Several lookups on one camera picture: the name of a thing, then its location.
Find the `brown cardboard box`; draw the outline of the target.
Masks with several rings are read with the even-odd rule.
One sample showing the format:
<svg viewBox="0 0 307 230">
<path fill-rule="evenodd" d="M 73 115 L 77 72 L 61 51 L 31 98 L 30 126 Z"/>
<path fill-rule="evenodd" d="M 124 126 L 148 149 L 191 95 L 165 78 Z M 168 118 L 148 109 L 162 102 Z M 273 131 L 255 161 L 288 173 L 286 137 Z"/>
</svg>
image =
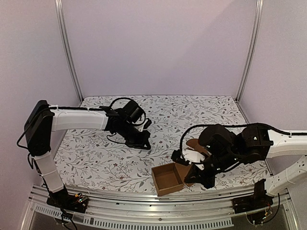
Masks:
<svg viewBox="0 0 307 230">
<path fill-rule="evenodd" d="M 191 168 L 192 164 L 186 166 L 175 162 L 153 167 L 152 178 L 157 196 L 178 192 L 185 185 L 187 187 L 192 186 L 193 183 L 184 182 Z"/>
</svg>

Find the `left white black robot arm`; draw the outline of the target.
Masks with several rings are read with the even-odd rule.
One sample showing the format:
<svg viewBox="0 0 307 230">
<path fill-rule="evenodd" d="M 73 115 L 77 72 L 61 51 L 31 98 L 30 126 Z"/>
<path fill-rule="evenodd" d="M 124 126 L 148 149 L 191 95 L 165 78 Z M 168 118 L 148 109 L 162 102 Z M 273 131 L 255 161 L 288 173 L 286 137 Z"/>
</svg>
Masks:
<svg viewBox="0 0 307 230">
<path fill-rule="evenodd" d="M 50 198 L 61 208 L 71 204 L 69 195 L 51 157 L 51 133 L 69 129 L 96 129 L 124 138 L 124 145 L 133 149 L 150 150 L 151 121 L 145 111 L 132 99 L 122 108 L 65 107 L 49 105 L 40 100 L 28 117 L 21 138 L 26 139 L 29 164 L 42 177 Z"/>
</svg>

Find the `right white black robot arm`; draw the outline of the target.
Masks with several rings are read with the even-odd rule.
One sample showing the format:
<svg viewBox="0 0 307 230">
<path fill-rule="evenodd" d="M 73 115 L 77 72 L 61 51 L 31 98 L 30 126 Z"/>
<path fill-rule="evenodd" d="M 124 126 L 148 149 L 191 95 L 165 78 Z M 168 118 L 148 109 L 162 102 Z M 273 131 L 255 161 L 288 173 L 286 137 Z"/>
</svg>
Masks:
<svg viewBox="0 0 307 230">
<path fill-rule="evenodd" d="M 229 172 L 240 164 L 283 155 L 300 155 L 301 158 L 291 166 L 258 183 L 263 186 L 264 191 L 258 190 L 248 199 L 248 205 L 252 209 L 258 209 L 266 202 L 267 196 L 274 197 L 288 186 L 306 179 L 307 134 L 279 130 L 264 123 L 241 127 L 242 132 L 236 135 L 229 131 L 230 125 L 203 125 L 204 130 L 198 138 L 198 144 L 210 156 L 204 157 L 196 150 L 180 147 L 182 159 L 191 164 L 184 181 L 212 188 L 217 174 Z"/>
</svg>

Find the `floral patterned table mat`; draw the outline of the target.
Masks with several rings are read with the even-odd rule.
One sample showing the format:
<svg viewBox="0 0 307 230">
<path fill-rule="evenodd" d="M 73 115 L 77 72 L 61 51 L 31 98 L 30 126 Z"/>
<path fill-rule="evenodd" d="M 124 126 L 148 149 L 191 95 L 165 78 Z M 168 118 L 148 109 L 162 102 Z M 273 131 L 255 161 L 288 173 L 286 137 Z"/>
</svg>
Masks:
<svg viewBox="0 0 307 230">
<path fill-rule="evenodd" d="M 101 130 L 67 131 L 55 164 L 66 185 L 89 189 L 154 193 L 153 167 L 171 163 L 182 134 L 197 138 L 199 124 L 240 125 L 245 120 L 230 96 L 134 96 L 151 119 L 150 150 L 131 149 L 120 135 Z"/>
</svg>

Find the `aluminium front rail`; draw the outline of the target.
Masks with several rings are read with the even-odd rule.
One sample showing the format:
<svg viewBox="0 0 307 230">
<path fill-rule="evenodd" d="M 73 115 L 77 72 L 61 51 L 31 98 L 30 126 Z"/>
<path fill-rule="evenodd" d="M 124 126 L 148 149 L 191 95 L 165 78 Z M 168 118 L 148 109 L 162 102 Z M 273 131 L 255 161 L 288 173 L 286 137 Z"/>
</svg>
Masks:
<svg viewBox="0 0 307 230">
<path fill-rule="evenodd" d="M 298 230 L 300 225 L 287 191 L 280 192 L 273 206 L 278 213 L 269 223 L 258 226 L 248 222 L 247 213 L 235 213 L 232 200 L 250 195 L 251 185 L 202 192 L 178 192 L 162 197 L 150 193 L 93 190 L 68 186 L 68 192 L 89 196 L 85 213 L 73 213 L 72 219 L 81 229 L 106 230 L 217 230 L 243 229 Z"/>
</svg>

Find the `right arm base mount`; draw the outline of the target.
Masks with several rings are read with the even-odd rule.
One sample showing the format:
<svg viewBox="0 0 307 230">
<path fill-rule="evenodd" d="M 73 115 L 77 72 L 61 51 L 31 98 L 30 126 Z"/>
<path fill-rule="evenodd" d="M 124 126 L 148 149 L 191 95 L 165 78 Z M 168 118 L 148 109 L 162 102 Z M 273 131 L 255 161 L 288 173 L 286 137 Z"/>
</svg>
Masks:
<svg viewBox="0 0 307 230">
<path fill-rule="evenodd" d="M 246 213 L 247 220 L 252 225 L 261 225 L 273 213 L 273 197 L 268 195 L 252 194 L 232 199 L 232 207 L 236 214 Z"/>
</svg>

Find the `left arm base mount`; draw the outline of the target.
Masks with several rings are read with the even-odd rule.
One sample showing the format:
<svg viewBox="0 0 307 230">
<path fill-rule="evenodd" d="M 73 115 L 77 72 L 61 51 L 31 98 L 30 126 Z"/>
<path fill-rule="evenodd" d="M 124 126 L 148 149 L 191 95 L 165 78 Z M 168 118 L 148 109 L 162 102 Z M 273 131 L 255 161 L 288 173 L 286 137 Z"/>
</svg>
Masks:
<svg viewBox="0 0 307 230">
<path fill-rule="evenodd" d="M 70 194 L 61 194 L 55 195 L 52 194 L 47 199 L 47 204 L 50 206 L 62 208 L 64 210 L 85 213 L 87 210 L 89 202 L 89 197 L 83 195 L 82 193 L 70 195 Z"/>
</svg>

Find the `right aluminium frame post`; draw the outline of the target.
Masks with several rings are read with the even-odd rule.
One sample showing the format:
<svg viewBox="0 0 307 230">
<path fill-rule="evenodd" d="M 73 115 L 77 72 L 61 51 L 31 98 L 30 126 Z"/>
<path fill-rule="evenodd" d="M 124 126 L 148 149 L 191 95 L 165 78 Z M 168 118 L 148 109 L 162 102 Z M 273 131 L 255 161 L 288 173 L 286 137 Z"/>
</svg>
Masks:
<svg viewBox="0 0 307 230">
<path fill-rule="evenodd" d="M 253 22 L 253 26 L 252 26 L 252 33 L 251 33 L 250 43 L 249 43 L 249 47 L 248 47 L 247 58 L 246 58 L 246 61 L 245 61 L 241 81 L 240 81 L 239 88 L 238 88 L 236 98 L 235 98 L 235 101 L 237 103 L 240 103 L 240 101 L 243 97 L 244 89 L 245 89 L 247 79 L 248 79 L 248 75 L 249 75 L 249 72 L 250 72 L 250 68 L 251 68 L 251 65 L 252 65 L 252 60 L 253 60 L 254 52 L 255 52 L 255 49 L 256 49 L 258 34 L 259 34 L 259 30 L 260 30 L 262 11 L 263 11 L 263 3 L 264 3 L 264 0 L 257 0 L 256 1 L 255 17 L 254 17 L 254 22 Z"/>
</svg>

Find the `aluminium frame post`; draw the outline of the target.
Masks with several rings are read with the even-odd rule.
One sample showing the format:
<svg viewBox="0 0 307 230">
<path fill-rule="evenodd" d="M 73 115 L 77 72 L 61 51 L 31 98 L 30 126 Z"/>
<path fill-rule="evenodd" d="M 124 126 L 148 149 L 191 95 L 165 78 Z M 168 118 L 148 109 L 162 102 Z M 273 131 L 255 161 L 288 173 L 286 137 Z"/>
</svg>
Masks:
<svg viewBox="0 0 307 230">
<path fill-rule="evenodd" d="M 238 88 L 236 98 L 235 98 L 235 101 L 237 103 L 240 103 L 240 101 L 243 97 L 244 89 L 245 89 L 247 79 L 248 79 L 248 75 L 249 75 L 249 72 L 250 72 L 250 68 L 251 68 L 251 65 L 252 65 L 252 60 L 253 60 L 254 52 L 255 52 L 255 49 L 256 49 L 258 34 L 259 34 L 259 30 L 260 30 L 262 11 L 263 11 L 263 3 L 264 3 L 264 0 L 257 0 L 256 1 L 255 17 L 254 17 L 254 22 L 253 22 L 253 26 L 252 26 L 252 33 L 251 33 L 250 43 L 249 43 L 249 47 L 248 47 L 247 58 L 246 58 L 246 61 L 245 61 L 241 81 L 240 81 L 239 88 Z"/>
<path fill-rule="evenodd" d="M 67 32 L 67 27 L 65 23 L 65 16 L 64 16 L 64 9 L 63 9 L 63 2 L 61 0 L 55 0 L 55 10 L 57 14 L 57 20 L 59 24 L 59 32 L 63 44 L 63 49 L 65 53 L 65 57 L 67 60 L 69 72 L 71 75 L 72 83 L 77 95 L 77 98 L 80 102 L 84 100 L 83 93 L 81 90 L 80 82 L 77 76 L 75 64 L 73 61 L 72 53 L 71 53 L 71 47 L 69 43 L 69 38 L 68 38 L 68 32 Z"/>
</svg>

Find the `left aluminium frame post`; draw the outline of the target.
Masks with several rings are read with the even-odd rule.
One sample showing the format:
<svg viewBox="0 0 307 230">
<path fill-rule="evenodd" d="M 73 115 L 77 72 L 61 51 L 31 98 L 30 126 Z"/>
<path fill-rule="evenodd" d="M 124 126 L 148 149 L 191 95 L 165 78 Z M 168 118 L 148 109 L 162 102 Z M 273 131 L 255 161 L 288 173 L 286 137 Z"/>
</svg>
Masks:
<svg viewBox="0 0 307 230">
<path fill-rule="evenodd" d="M 68 38 L 68 32 L 67 32 L 67 27 L 65 23 L 65 16 L 64 16 L 64 9 L 63 9 L 63 2 L 61 0 L 55 0 L 55 10 L 57 14 L 57 20 L 59 24 L 59 32 L 63 44 L 63 49 L 65 53 L 65 57 L 67 60 L 69 72 L 71 75 L 72 83 L 77 95 L 77 98 L 80 102 L 84 100 L 83 93 L 81 90 L 80 82 L 77 76 L 75 64 L 73 61 L 72 53 L 71 53 L 71 47 L 69 43 L 69 38 Z"/>
</svg>

